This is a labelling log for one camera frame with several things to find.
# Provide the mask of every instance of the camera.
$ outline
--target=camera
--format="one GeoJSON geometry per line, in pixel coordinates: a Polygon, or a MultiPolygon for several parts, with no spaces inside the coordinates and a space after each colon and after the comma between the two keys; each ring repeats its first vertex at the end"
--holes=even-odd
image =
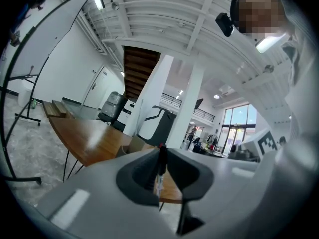
{"type": "Polygon", "coordinates": [[[234,27],[226,13],[220,13],[215,21],[226,37],[231,36],[234,27]]]}

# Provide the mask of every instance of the loft railing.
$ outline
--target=loft railing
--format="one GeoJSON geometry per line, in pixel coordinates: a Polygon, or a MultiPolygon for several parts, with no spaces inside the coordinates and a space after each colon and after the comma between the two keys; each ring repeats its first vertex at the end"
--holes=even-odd
{"type": "MultiPolygon", "coordinates": [[[[176,107],[180,107],[181,102],[182,102],[182,100],[176,99],[175,97],[172,97],[172,96],[170,96],[168,94],[165,94],[165,93],[163,93],[161,95],[160,100],[165,102],[165,103],[168,103],[168,104],[171,104],[173,106],[176,106],[176,107]]],[[[201,117],[201,118],[204,118],[204,119],[208,120],[208,121],[214,122],[215,116],[213,114],[205,112],[202,109],[195,109],[193,111],[193,113],[195,115],[201,117]]]]}

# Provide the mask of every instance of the whiteboard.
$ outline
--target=whiteboard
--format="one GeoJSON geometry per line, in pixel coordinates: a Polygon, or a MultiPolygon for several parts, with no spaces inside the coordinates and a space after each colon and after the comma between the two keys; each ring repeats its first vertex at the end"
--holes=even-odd
{"type": "Polygon", "coordinates": [[[39,75],[55,46],[70,31],[87,0],[68,0],[46,16],[23,39],[8,68],[10,78],[39,75]]]}

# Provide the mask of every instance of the staircase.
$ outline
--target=staircase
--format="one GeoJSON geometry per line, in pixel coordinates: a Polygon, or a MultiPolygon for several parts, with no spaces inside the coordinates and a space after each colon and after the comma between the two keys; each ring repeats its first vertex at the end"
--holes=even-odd
{"type": "Polygon", "coordinates": [[[160,53],[124,46],[124,85],[126,98],[138,98],[160,53]]]}
{"type": "Polygon", "coordinates": [[[52,102],[42,102],[44,112],[49,117],[74,118],[73,115],[65,108],[60,101],[52,100],[52,102]]]}

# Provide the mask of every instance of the gray floor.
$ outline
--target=gray floor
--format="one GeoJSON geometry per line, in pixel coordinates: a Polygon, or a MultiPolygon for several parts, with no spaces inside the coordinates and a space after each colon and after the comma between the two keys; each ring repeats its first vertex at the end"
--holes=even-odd
{"type": "MultiPolygon", "coordinates": [[[[13,124],[14,113],[20,112],[21,109],[17,103],[17,97],[7,94],[4,112],[6,134],[13,124]]],[[[41,126],[38,126],[36,122],[20,119],[13,130],[7,148],[17,176],[41,176],[42,178],[41,185],[35,182],[10,183],[17,198],[35,205],[42,196],[62,183],[67,149],[52,129],[42,105],[38,104],[35,109],[31,109],[30,116],[41,120],[41,126]]],[[[69,155],[66,176],[75,161],[76,159],[69,155]]],[[[80,166],[78,162],[74,171],[80,166]]],[[[181,205],[165,203],[160,212],[174,231],[177,229],[180,210],[181,205]]]]}

